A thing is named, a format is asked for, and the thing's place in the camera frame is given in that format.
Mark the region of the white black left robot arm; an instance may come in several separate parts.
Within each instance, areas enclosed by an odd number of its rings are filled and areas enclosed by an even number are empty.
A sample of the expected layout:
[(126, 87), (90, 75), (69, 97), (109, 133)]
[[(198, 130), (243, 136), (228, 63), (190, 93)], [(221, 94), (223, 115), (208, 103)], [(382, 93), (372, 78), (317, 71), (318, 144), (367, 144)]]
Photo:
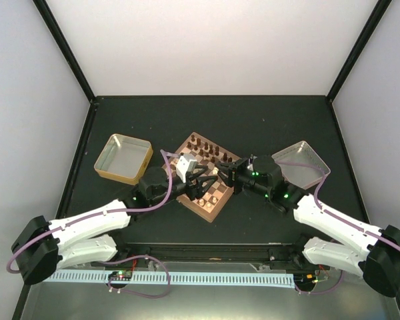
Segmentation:
[(77, 264), (126, 264), (129, 248), (116, 243), (109, 232), (127, 227), (132, 216), (154, 211), (181, 195), (201, 199), (218, 180), (216, 175), (206, 175), (206, 170), (197, 165), (182, 179), (170, 169), (152, 167), (127, 196), (100, 208), (52, 221), (44, 216), (32, 218), (11, 246), (7, 271), (20, 274), (24, 284), (34, 285)]

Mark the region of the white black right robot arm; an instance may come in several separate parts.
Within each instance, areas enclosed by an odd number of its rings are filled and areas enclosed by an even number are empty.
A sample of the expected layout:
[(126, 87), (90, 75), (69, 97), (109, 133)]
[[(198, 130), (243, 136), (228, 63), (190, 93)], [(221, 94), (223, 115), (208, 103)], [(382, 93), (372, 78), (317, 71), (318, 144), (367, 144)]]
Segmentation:
[(218, 174), (234, 193), (249, 189), (262, 195), (282, 213), (332, 238), (318, 237), (290, 251), (291, 264), (304, 269), (326, 265), (361, 277), (370, 288), (395, 297), (400, 290), (400, 229), (382, 229), (336, 211), (318, 199), (318, 193), (285, 180), (281, 164), (270, 156), (218, 162)]

